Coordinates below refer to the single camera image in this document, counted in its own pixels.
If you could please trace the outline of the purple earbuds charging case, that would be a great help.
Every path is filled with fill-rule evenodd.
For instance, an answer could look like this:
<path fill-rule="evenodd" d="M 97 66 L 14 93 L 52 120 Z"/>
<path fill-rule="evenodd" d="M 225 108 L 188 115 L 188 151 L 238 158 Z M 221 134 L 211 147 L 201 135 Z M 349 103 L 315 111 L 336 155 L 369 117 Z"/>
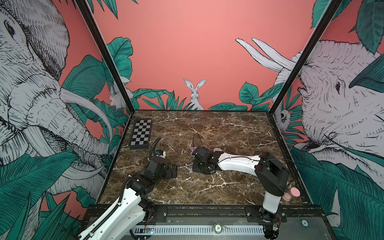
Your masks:
<path fill-rule="evenodd" d="M 197 147 L 192 147 L 192 148 L 191 148 L 191 155 L 194 154 L 194 152 L 195 152 L 196 149 L 197 149 Z"/>

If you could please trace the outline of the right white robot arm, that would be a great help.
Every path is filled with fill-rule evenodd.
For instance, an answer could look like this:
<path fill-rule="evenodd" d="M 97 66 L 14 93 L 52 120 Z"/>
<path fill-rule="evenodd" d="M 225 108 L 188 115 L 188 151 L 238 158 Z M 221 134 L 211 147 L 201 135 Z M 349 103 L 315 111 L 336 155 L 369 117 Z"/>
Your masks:
<path fill-rule="evenodd" d="M 233 155 L 215 148 L 196 147 L 193 171 L 212 175 L 217 171 L 235 171 L 256 176 L 265 189 L 261 218 L 267 223 L 281 223 L 278 209 L 287 186 L 289 171 L 278 159 L 268 152 L 256 156 Z"/>

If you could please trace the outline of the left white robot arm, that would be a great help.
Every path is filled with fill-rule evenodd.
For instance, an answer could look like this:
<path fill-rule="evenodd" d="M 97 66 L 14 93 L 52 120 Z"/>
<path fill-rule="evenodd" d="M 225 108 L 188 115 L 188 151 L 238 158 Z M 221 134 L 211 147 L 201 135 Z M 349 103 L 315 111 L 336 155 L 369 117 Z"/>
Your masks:
<path fill-rule="evenodd" d="M 146 196 L 160 181 L 174 179 L 177 173 L 177 165 L 168 165 L 163 157 L 152 157 L 123 183 L 117 200 L 76 239 L 120 240 L 137 224 L 151 221 L 156 215 L 155 204 Z"/>

